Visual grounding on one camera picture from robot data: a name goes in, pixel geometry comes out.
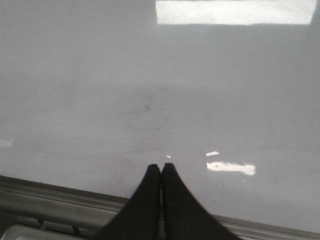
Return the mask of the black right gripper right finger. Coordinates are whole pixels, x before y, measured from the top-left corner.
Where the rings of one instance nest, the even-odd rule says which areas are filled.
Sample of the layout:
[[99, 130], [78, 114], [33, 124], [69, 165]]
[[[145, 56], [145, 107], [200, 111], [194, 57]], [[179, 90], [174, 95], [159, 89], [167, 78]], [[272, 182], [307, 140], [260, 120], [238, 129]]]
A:
[[173, 163], [161, 173], [164, 231], [167, 240], [238, 240], [195, 199]]

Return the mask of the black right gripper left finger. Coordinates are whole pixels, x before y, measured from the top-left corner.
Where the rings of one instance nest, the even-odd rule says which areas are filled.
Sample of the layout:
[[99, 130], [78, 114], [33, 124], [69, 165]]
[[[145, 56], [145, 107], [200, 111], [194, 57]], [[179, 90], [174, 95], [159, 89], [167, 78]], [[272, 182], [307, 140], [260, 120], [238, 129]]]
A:
[[95, 240], [156, 240], [160, 212], [161, 172], [150, 164], [122, 210], [102, 227]]

